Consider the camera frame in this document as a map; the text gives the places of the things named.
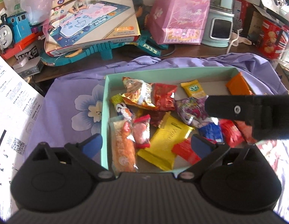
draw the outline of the wooden shelf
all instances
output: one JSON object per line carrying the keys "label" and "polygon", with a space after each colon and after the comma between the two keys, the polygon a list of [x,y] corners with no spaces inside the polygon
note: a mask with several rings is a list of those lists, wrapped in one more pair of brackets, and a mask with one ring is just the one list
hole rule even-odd
{"label": "wooden shelf", "polygon": [[[207,45],[170,45],[168,50],[162,52],[163,55],[166,55],[172,52],[175,48],[174,53],[162,57],[172,58],[172,57],[212,57],[226,54],[227,48],[217,48],[210,47]],[[232,46],[230,52],[233,53],[254,53],[261,55],[257,48],[253,45],[239,44],[238,47]],[[64,66],[44,66],[42,71],[39,74],[33,76],[35,82],[46,81],[49,79],[57,78],[64,76],[73,72],[85,71],[88,69],[98,68],[114,62],[119,61],[130,61],[139,56],[146,55],[142,50],[138,49],[134,45],[126,45],[113,50],[113,59],[112,60],[102,60],[99,53],[95,53],[91,56],[88,56],[80,61],[67,64]]]}

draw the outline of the barcode label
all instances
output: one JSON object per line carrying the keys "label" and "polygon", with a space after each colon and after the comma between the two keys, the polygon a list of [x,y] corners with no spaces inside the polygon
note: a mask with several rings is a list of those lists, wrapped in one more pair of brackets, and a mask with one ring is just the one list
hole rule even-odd
{"label": "barcode label", "polygon": [[14,138],[14,141],[13,141],[13,144],[11,145],[11,148],[15,152],[19,153],[20,155],[23,155],[25,148],[26,148],[26,145],[23,141],[20,141],[19,139]]}

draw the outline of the blue snack package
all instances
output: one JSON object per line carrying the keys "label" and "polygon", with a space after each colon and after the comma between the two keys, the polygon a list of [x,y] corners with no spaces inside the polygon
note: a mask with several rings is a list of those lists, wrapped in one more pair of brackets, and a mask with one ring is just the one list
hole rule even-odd
{"label": "blue snack package", "polygon": [[198,130],[199,134],[204,138],[223,143],[223,136],[219,125],[216,125],[215,123],[211,122],[206,126],[199,128]]}

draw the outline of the pink gift bag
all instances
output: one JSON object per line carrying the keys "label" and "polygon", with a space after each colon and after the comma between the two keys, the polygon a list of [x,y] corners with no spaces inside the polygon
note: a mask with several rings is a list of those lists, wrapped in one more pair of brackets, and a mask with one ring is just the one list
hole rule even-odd
{"label": "pink gift bag", "polygon": [[210,0],[155,0],[147,27],[158,44],[200,44]]}

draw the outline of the picture of child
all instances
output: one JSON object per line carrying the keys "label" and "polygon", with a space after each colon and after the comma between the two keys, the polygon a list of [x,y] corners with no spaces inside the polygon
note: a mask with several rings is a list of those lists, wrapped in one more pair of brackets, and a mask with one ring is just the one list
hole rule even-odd
{"label": "picture of child", "polygon": [[79,12],[79,10],[86,9],[88,7],[89,5],[87,0],[76,0],[74,5],[69,9],[69,13],[75,15]]}

